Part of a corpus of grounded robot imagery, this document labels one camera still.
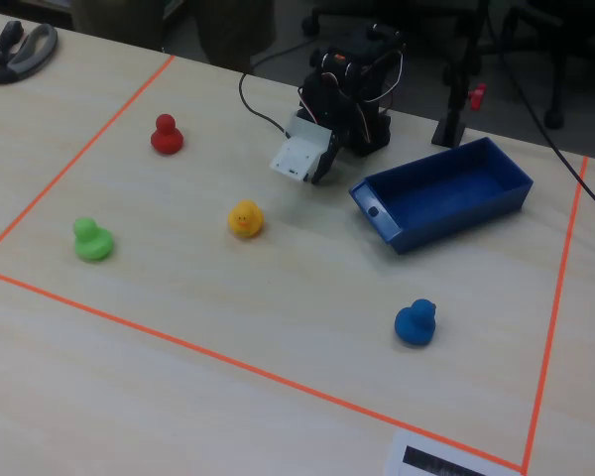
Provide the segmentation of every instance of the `blue plastic tray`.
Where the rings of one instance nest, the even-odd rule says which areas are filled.
[[[518,210],[534,181],[489,138],[364,178],[350,189],[397,253]]]

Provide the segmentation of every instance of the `orange tape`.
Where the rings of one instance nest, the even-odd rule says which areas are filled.
[[[44,296],[46,298],[50,298],[53,300],[56,300],[58,302],[62,302],[64,304],[70,305],[71,307],[75,307],[77,309],[83,310],[85,312],[89,312],[91,314],[97,315],[99,317],[103,317],[104,319],[107,320],[111,320],[113,322],[116,322],[118,324],[124,325],[126,327],[129,327],[131,329],[134,330],[138,330],[139,332],[144,332],[146,334],[152,335],[153,337],[157,337],[159,339],[163,339],[166,340],[172,344],[175,345],[179,345],[181,347],[184,347],[186,349],[189,350],[193,350],[194,352],[198,352],[200,354],[206,355],[208,357],[211,357],[213,359],[219,360],[221,362],[224,362],[226,364],[229,365],[233,365],[234,367],[238,367],[239,369],[242,370],[246,370],[247,372],[251,372],[253,374],[259,375],[261,377],[264,377],[266,379],[272,380],[274,382],[277,382],[281,385],[285,385],[287,387],[291,387],[292,389],[295,390],[299,390],[301,392],[304,392],[306,394],[312,395],[314,397],[317,397],[319,399],[322,400],[326,400],[327,402],[331,402],[332,404],[335,405],[339,405],[340,407],[343,407],[345,409],[348,409],[350,411],[356,412],[358,414],[362,414],[365,415],[367,417],[371,417],[374,419],[378,419],[380,421],[383,421],[385,423],[389,423],[392,424],[394,426],[398,426],[399,428],[403,428],[403,429],[407,429],[409,431],[412,431],[414,433],[426,436],[428,438],[434,439],[436,441],[439,441],[441,443],[447,444],[449,446],[452,446],[454,448],[460,449],[462,451],[466,451],[468,453],[474,454],[476,456],[479,456],[483,459],[486,459],[488,461],[491,461],[493,463],[499,464],[501,466],[505,466],[509,469],[513,469],[515,471],[520,471],[521,467],[518,464],[506,461],[502,458],[499,458],[498,456],[494,456],[493,454],[489,454],[485,451],[482,451],[480,449],[476,449],[472,446],[468,446],[466,444],[460,443],[458,441],[455,441],[453,439],[450,438],[446,438],[444,436],[441,436],[439,434],[433,433],[431,431],[427,431],[426,429],[422,429],[419,428],[418,426],[414,426],[411,425],[409,423],[405,423],[403,421],[400,421],[398,419],[392,418],[390,416],[385,416],[383,414],[379,414],[377,412],[373,412],[372,410],[368,410],[364,407],[360,407],[358,405],[355,404],[351,404],[350,402],[347,402],[345,400],[339,399],[337,397],[333,397],[331,395],[325,394],[323,392],[320,392],[319,390],[313,389],[311,387],[307,387],[306,385],[303,384],[299,384],[298,382],[294,382],[292,380],[286,379],[284,377],[281,377],[277,374],[273,374],[271,372],[268,372],[266,370],[260,369],[258,367],[255,367],[253,365],[249,365],[245,362],[241,362],[239,360],[233,359],[231,357],[228,357],[226,355],[220,354],[218,352],[214,352],[213,350],[209,350],[205,347],[201,347],[199,345],[196,344],[192,344],[191,342],[187,342],[185,340],[179,339],[178,337],[174,337],[172,335],[169,334],[165,334],[164,332],[161,332],[159,330],[153,329],[151,327],[147,327],[145,325],[142,324],[138,324],[136,322],[132,322],[130,320],[127,319],[123,319],[121,317],[118,317],[116,315],[110,314],[108,312],[104,312],[102,310],[98,310],[95,309],[93,307],[90,307],[88,305],[85,304],[81,304],[79,302],[75,302],[74,300],[68,299],[66,297],[61,297],[58,295],[55,295],[53,293],[50,293],[48,291],[42,290],[40,288],[36,288],[35,286],[32,285],[28,285],[26,283],[23,283],[21,281],[17,281],[14,280],[13,278],[9,278],[3,275],[0,275],[0,281],[3,281],[5,283],[9,283],[11,285],[15,285],[19,288],[31,291],[33,293],[36,293],[38,295]]]
[[[66,166],[61,171],[59,171],[59,174],[57,174],[55,178],[51,180],[51,182],[47,186],[44,187],[44,189],[38,194],[38,196],[36,196],[33,199],[33,201],[29,203],[29,205],[24,210],[22,210],[22,212],[16,217],[16,219],[13,220],[11,224],[9,224],[9,226],[7,226],[7,228],[0,234],[0,243],[2,243],[2,241],[7,237],[7,235],[11,233],[16,226],[18,226],[18,223],[20,223],[22,219],[29,214],[29,212],[33,209],[34,206],[38,204],[38,202],[44,197],[44,195],[49,193],[49,190],[51,190],[51,188],[54,187],[54,185],[66,174],[66,172],[68,172],[68,170],[72,166],[74,166],[79,159],[81,159],[81,157],[86,153],[86,151],[88,151],[88,149],[90,149],[92,145],[95,142],[97,142],[101,135],[104,132],[106,132],[106,130],[108,130],[108,128],[119,118],[119,116],[121,116],[121,114],[123,114],[126,111],[126,109],[128,109],[128,107],[130,107],[130,105],[133,102],[135,102],[135,100],[143,93],[143,91],[145,91],[148,88],[148,86],[150,86],[150,84],[152,84],[155,81],[155,79],[157,79],[157,77],[159,77],[161,73],[166,70],[166,68],[170,65],[174,58],[174,56],[170,56],[166,60],[166,62],[164,62],[161,65],[161,67],[159,67],[159,69],[157,69],[157,71],[152,76],[150,76],[150,78],[143,84],[143,86],[137,89],[137,91],[130,97],[130,99],[128,99],[128,101],[126,101],[126,103],[121,107],[121,109],[119,109],[115,113],[115,115],[112,116],[108,120],[108,122],[104,124],[104,126],[99,130],[99,132],[97,132],[97,134],[95,134],[95,136],[88,141],[88,143],[79,151],[79,153],[77,153],[77,155],[73,157],[72,160],[68,164],[66,164]]]
[[[588,167],[588,157],[584,157],[582,161],[582,169],[579,176],[584,179],[586,175],[586,168]],[[523,466],[521,473],[527,475],[529,470],[529,463],[532,458],[532,451],[534,449],[534,440],[536,438],[537,421],[539,419],[539,411],[542,406],[542,397],[544,396],[544,386],[546,384],[546,373],[548,372],[548,363],[551,357],[551,349],[553,347],[553,336],[555,334],[555,326],[557,325],[557,314],[559,312],[559,303],[562,298],[562,289],[564,288],[564,276],[566,275],[566,265],[568,263],[568,254],[571,251],[571,241],[573,239],[573,229],[575,228],[575,218],[577,217],[577,209],[579,207],[579,199],[582,196],[582,185],[577,183],[575,187],[575,196],[573,198],[573,206],[571,207],[571,214],[568,218],[568,226],[566,227],[566,238],[564,240],[564,248],[562,250],[562,259],[559,263],[559,271],[557,273],[557,285],[555,286],[555,295],[553,297],[553,306],[551,308],[551,319],[548,323],[548,333],[546,334],[546,343],[544,344],[544,355],[542,357],[542,366],[539,371],[539,380],[537,382],[537,391],[535,392],[534,411],[532,413],[532,420],[529,425],[529,433],[527,435],[527,446],[525,448],[525,455],[523,456]]]

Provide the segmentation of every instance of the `rubber duck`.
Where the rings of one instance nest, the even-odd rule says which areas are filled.
[[[404,307],[395,319],[395,332],[410,345],[427,345],[436,329],[436,305],[427,299],[416,300]]]
[[[231,231],[242,238],[255,236],[265,222],[265,216],[258,205],[251,200],[242,200],[227,217]]]
[[[72,231],[75,235],[75,253],[82,260],[103,260],[112,251],[112,234],[99,228],[92,218],[77,218]]]
[[[175,154],[182,148],[182,133],[177,129],[177,122],[170,114],[162,114],[157,118],[157,130],[150,142],[162,154]]]

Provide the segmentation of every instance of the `red rubber duck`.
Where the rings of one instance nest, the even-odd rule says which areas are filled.
[[[162,154],[175,154],[182,147],[182,133],[177,129],[177,122],[170,114],[157,118],[157,130],[152,135],[152,147]]]

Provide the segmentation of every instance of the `black handle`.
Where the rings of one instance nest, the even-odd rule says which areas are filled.
[[[17,20],[7,23],[0,34],[0,65],[9,62],[9,52],[15,45],[20,43],[23,35],[24,29],[22,28],[22,23]]]

